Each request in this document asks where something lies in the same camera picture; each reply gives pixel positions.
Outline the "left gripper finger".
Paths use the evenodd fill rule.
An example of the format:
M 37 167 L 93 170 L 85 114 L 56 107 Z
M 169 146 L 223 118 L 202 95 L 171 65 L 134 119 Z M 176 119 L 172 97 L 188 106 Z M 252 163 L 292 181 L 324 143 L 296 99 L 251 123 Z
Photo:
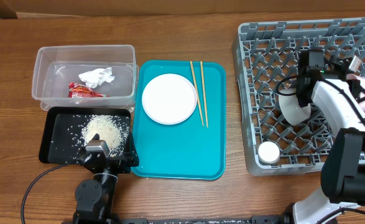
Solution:
M 84 149 L 86 152 L 98 152 L 100 150 L 99 134 L 95 134 Z
M 139 157 L 134 144 L 133 134 L 129 133 L 124 147 L 124 157 L 130 167 L 137 167 L 139 165 Z

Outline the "red snack wrapper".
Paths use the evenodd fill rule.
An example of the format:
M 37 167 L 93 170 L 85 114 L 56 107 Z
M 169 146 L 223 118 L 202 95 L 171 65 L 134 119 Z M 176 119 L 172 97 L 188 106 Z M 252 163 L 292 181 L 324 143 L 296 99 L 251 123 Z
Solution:
M 70 82 L 68 84 L 69 98 L 97 98 L 97 97 L 106 97 L 106 95 L 93 91 L 91 88 L 79 84 Z

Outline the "white tissue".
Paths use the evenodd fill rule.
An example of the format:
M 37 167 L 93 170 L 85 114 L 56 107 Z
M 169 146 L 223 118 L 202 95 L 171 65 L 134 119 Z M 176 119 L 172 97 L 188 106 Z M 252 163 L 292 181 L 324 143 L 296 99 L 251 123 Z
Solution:
M 97 68 L 92 71 L 81 73 L 78 77 L 89 88 L 96 88 L 97 86 L 101 86 L 104 82 L 111 83 L 115 79 L 111 67 Z

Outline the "grey bowl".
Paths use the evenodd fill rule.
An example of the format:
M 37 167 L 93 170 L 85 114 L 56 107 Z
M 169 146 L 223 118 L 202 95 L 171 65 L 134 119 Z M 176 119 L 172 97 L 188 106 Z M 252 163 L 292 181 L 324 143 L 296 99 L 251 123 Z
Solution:
M 311 114 L 310 104 L 300 107 L 295 93 L 295 88 L 283 89 L 280 90 L 279 95 L 279 106 L 282 115 L 293 126 L 305 121 Z

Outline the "large white plate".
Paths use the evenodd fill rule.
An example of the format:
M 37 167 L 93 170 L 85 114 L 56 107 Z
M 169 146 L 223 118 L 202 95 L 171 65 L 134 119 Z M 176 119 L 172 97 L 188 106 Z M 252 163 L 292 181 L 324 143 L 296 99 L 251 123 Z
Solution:
M 174 73 L 153 78 L 142 93 L 142 106 L 153 121 L 174 125 L 187 120 L 198 103 L 196 90 L 191 81 Z

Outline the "small white cup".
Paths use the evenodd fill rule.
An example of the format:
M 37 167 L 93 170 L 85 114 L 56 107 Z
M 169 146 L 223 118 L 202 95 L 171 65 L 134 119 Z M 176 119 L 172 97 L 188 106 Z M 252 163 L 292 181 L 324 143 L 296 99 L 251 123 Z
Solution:
M 279 146 L 271 141 L 261 143 L 257 149 L 257 154 L 263 164 L 275 164 L 280 159 Z

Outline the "wooden chopstick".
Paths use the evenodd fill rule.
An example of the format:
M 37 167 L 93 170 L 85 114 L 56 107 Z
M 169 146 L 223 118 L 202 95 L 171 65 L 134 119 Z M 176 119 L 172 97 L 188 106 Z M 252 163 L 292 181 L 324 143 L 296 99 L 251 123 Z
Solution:
M 199 97 L 199 94 L 198 94 L 198 87 L 197 87 L 197 82 L 196 82 L 195 70 L 194 70 L 192 61 L 190 61 L 190 68 L 191 68 L 191 73 L 192 73 L 192 78 L 193 78 L 193 85 L 195 87 L 195 92 L 196 92 L 196 97 L 197 97 L 197 104 L 198 104 L 198 110 L 199 110 L 199 114 L 200 114 L 201 124 L 204 127 L 203 113 L 202 113 L 202 110 L 201 110 L 200 97 Z
M 204 75 L 203 61 L 200 61 L 200 71 L 201 71 L 201 84 L 202 84 L 203 102 L 205 110 L 205 121 L 206 121 L 206 127 L 208 128 L 208 111 L 206 104 L 205 75 Z

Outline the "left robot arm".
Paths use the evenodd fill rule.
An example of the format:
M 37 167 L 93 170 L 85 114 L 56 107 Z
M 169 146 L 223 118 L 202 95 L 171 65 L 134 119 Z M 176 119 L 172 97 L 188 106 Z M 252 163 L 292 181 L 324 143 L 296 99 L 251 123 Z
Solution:
M 129 133 L 121 155 L 111 158 L 104 140 L 94 138 L 80 150 L 77 163 L 93 173 L 92 179 L 79 183 L 75 190 L 76 211 L 73 223 L 121 223 L 113 213 L 113 200 L 119 174 L 128 174 L 139 165 L 133 135 Z

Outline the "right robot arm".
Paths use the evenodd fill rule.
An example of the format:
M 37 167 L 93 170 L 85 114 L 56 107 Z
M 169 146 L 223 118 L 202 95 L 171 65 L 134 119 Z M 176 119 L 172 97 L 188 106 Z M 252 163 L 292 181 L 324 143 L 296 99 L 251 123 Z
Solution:
M 281 223 L 336 223 L 338 215 L 365 207 L 365 79 L 355 74 L 361 63 L 357 56 L 326 58 L 321 50 L 306 50 L 299 55 L 293 88 L 277 92 L 288 123 L 308 119 L 314 104 L 335 137 L 320 187 L 291 204 Z

